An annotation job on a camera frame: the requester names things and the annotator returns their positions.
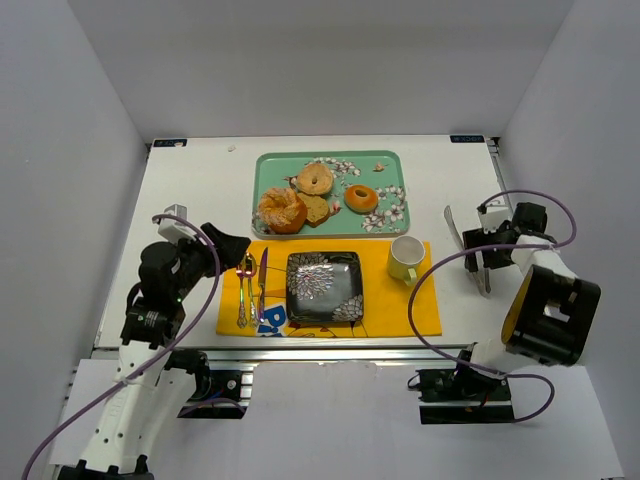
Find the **orange glazed bagel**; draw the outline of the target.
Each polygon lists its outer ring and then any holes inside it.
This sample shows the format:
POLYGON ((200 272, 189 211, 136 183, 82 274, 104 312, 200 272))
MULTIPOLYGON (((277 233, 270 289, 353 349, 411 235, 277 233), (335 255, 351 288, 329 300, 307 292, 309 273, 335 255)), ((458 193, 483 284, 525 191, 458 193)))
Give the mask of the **orange glazed bagel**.
POLYGON ((375 190, 366 185, 352 185, 344 192, 344 201, 353 212, 367 214, 376 209, 378 195, 375 190))

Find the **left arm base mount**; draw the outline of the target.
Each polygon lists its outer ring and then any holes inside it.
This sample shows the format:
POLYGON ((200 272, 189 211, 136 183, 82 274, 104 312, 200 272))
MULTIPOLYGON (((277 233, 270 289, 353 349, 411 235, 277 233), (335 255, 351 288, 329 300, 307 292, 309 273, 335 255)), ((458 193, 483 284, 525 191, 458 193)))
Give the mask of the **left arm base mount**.
POLYGON ((252 373, 247 367, 209 365, 204 352, 178 350, 165 369, 181 369, 195 379, 195 390, 181 409, 181 419, 242 419, 251 394, 252 373))

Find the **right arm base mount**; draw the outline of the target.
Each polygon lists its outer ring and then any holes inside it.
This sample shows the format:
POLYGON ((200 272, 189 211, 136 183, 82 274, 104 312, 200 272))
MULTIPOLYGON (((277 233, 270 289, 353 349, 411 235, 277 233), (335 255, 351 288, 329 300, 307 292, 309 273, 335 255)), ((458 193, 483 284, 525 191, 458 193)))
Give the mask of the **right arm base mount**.
POLYGON ((417 370, 407 388, 419 394, 422 425, 508 424, 515 420, 507 381, 467 367, 417 370))

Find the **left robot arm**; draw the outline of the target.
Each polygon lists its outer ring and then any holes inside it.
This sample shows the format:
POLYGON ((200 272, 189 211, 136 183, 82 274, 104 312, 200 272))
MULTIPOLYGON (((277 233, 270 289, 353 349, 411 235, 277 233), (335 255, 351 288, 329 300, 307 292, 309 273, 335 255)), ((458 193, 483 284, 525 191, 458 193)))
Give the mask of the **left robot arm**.
POLYGON ((127 297, 113 385, 78 462, 62 479, 150 479, 150 459, 166 423, 204 396, 207 357, 177 344, 193 329, 184 301, 203 278, 218 281, 244 258, 251 241, 172 214, 154 217, 162 239, 140 254, 139 281, 127 297))

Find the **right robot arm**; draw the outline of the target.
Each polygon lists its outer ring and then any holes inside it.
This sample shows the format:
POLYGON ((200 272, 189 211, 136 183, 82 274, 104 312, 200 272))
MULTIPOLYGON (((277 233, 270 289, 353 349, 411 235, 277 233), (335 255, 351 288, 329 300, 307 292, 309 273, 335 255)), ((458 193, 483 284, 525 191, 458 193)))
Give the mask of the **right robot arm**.
POLYGON ((500 334, 469 347, 474 369, 499 378, 526 365, 572 366, 580 359, 601 297, 600 287, 569 269, 546 233, 546 208, 521 202, 478 207, 480 227, 462 233, 464 267, 482 294, 489 272, 515 265, 523 281, 500 334))

